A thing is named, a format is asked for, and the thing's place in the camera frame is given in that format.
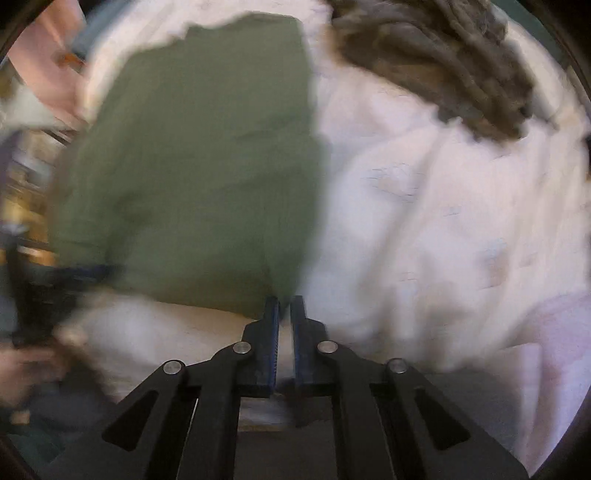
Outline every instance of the green shirt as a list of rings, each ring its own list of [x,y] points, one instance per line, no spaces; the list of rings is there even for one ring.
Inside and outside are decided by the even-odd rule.
[[[57,198],[62,264],[120,265],[114,286],[258,317],[294,294],[320,148],[298,22],[251,14],[133,55]]]

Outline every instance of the clothing pile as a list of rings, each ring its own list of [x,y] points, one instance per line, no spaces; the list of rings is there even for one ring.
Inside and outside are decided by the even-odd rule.
[[[533,81],[488,0],[329,0],[342,55],[461,117],[478,137],[521,138]]]

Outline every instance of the pink cloth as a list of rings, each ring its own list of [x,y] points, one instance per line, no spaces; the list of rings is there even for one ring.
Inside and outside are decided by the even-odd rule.
[[[82,76],[56,57],[84,26],[77,0],[54,0],[18,37],[8,57],[35,96],[63,122],[75,126]]]
[[[591,386],[591,294],[542,303],[528,315],[518,340],[541,346],[540,394],[520,459],[533,473],[569,428]]]

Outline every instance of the green cloth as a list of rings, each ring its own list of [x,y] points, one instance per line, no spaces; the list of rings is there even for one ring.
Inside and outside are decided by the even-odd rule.
[[[251,14],[133,55],[61,188],[62,264],[120,265],[115,287],[258,317],[294,294],[320,148],[295,19]]]

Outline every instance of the human hand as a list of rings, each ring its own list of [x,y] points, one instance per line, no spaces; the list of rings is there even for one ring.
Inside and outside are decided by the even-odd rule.
[[[56,348],[0,345],[0,404],[16,407],[33,386],[60,380],[66,372],[67,361]]]

